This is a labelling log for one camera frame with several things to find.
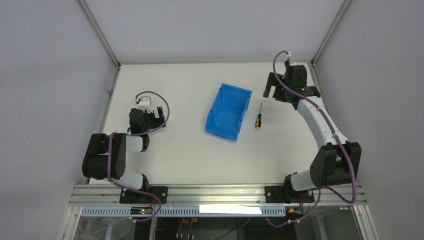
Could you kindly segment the black yellow handled screwdriver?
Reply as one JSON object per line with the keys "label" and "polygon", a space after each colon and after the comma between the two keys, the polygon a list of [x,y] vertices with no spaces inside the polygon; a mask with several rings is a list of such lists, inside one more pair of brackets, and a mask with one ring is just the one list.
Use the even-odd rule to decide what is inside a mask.
{"label": "black yellow handled screwdriver", "polygon": [[257,118],[256,118],[256,122],[255,122],[255,129],[256,130],[259,130],[261,128],[261,125],[262,125],[262,108],[263,108],[263,103],[260,104],[259,113],[258,113]]}

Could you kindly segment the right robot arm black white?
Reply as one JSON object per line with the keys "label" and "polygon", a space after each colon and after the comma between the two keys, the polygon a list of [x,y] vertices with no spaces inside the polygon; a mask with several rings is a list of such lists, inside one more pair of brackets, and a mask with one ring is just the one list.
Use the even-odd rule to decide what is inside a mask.
{"label": "right robot arm black white", "polygon": [[318,147],[308,170],[285,177],[282,198],[293,202],[309,190],[328,189],[342,201],[353,204],[357,198],[356,177],[362,148],[348,140],[337,128],[324,108],[320,92],[307,85],[307,71],[303,65],[286,65],[285,74],[270,72],[263,97],[292,104],[307,123]]}

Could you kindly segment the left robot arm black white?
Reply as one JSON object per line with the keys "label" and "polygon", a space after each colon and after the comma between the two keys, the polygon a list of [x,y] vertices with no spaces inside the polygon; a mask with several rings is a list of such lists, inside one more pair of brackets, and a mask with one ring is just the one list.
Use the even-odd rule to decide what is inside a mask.
{"label": "left robot arm black white", "polygon": [[147,151],[150,144],[148,131],[165,127],[162,107],[154,110],[133,108],[129,113],[129,132],[94,133],[91,135],[82,163],[82,173],[86,178],[107,180],[123,189],[150,192],[148,178],[127,167],[127,153]]}

